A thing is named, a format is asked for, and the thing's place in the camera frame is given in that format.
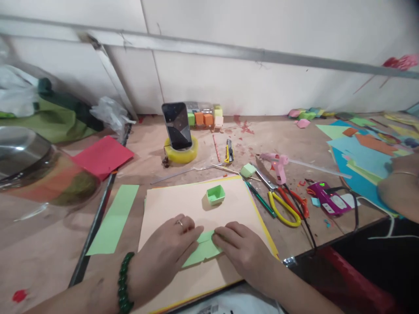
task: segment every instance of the wooden table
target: wooden table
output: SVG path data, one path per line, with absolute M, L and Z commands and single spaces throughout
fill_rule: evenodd
M 215 133 L 220 155 L 225 155 L 225 143 L 228 138 L 233 141 L 235 160 L 230 169 L 240 171 L 249 161 L 255 162 L 255 154 L 277 152 L 286 154 L 291 159 L 311 163 L 319 167 L 337 170 L 326 141 L 329 140 L 315 124 L 331 124 L 335 119 L 317 119 L 307 129 L 299 129 L 292 120 L 286 117 L 225 117 L 224 133 Z M 150 182 L 183 170 L 185 167 L 204 167 L 218 163 L 213 136 L 209 130 L 193 130 L 192 134 L 199 141 L 197 158 L 187 165 L 173 165 L 165 169 L 161 163 L 164 152 L 163 143 L 167 131 L 161 116 L 147 116 L 142 124 L 132 127 L 127 147 L 135 157 L 117 173 L 106 209 L 122 184 L 139 184 L 136 199 L 122 232 L 116 252 L 111 255 L 96 255 L 90 258 L 85 278 L 91 277 L 110 261 L 121 259 L 127 251 L 136 251 L 140 237 L 144 213 L 144 197 L 150 188 L 200 182 L 222 177 L 227 172 L 218 169 L 191 171 L 168 180 L 150 185 Z M 91 145 L 98 137 L 79 141 L 65 149 L 72 154 Z M 270 165 L 264 163 L 265 173 Z M 305 187 L 297 187 L 305 178 L 314 181 L 326 181 L 331 187 L 341 186 L 340 178 L 296 164 L 285 168 L 288 186 L 302 198 L 307 198 L 310 218 L 308 223 L 314 234 L 317 246 L 324 245 L 350 234 L 355 227 L 354 212 L 334 218 L 332 226 L 327 228 L 325 219 L 332 221 L 320 208 L 312 206 Z M 267 197 L 267 188 L 261 182 L 251 181 L 262 196 Z M 97 195 L 85 208 L 73 212 L 46 213 L 24 222 L 12 223 L 7 220 L 7 211 L 0 211 L 4 225 L 0 242 L 0 312 L 21 313 L 42 302 L 52 295 L 67 288 L 73 270 L 77 264 L 93 217 L 97 211 L 102 195 Z M 270 232 L 281 259 L 299 256 L 312 249 L 308 233 L 302 223 L 299 228 L 290 228 L 282 224 L 255 203 Z M 2 208 L 10 209 L 2 201 Z M 284 217 L 288 212 L 278 207 Z M 359 227 L 385 218 L 380 211 L 369 205 L 359 208 Z M 13 293 L 19 289 L 29 289 L 26 300 L 16 304 L 12 302 Z

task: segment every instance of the phone screen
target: phone screen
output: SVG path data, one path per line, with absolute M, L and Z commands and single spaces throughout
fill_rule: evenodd
M 166 120 L 170 144 L 175 150 L 192 146 L 188 111 L 184 102 L 165 103 L 161 106 Z

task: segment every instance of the pink glue gun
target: pink glue gun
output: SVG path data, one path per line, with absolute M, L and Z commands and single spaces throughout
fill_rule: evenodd
M 271 163 L 271 170 L 275 170 L 276 173 L 276 183 L 282 185 L 287 182 L 284 166 L 288 164 L 288 156 L 272 153 L 260 154 L 259 157 L 260 159 L 267 160 Z

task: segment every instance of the finger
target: finger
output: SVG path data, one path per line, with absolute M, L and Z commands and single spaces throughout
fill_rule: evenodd
M 225 241 L 238 249 L 242 247 L 244 239 L 237 234 L 233 229 L 227 227 L 215 228 L 215 233 L 224 238 Z
M 193 252 L 198 248 L 199 243 L 197 241 L 192 242 L 191 245 L 188 246 L 185 252 L 179 257 L 178 261 L 176 262 L 176 267 L 181 269 L 183 264 L 187 261 L 187 259 L 191 256 Z
M 201 235 L 202 231 L 204 231 L 203 226 L 198 226 L 187 233 L 181 235 L 179 251 L 184 252 L 186 248 L 188 248 L 191 243 L 198 240 L 199 236 Z
M 216 233 L 213 234 L 212 241 L 216 246 L 222 249 L 223 252 L 225 252 L 227 257 L 233 258 L 236 254 L 238 254 L 239 250 L 235 246 L 224 241 L 224 239 L 220 237 L 218 234 Z
M 176 221 L 175 225 L 179 234 L 183 234 L 188 230 L 195 228 L 195 222 L 189 216 L 183 217 L 182 219 Z
M 226 227 L 233 229 L 239 236 L 243 238 L 245 238 L 247 235 L 249 235 L 250 232 L 252 232 L 248 227 L 238 222 L 229 222 L 228 224 L 226 224 Z
M 178 220 L 181 220 L 183 217 L 185 217 L 184 214 L 179 214 L 176 217 L 170 218 L 168 221 L 165 222 L 165 224 L 174 225 Z

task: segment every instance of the tape roll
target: tape roll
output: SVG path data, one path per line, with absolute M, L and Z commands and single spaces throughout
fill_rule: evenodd
M 187 150 L 175 150 L 170 145 L 170 139 L 165 141 L 165 150 L 170 161 L 178 164 L 187 164 L 194 160 L 198 154 L 198 140 L 192 136 L 192 146 Z

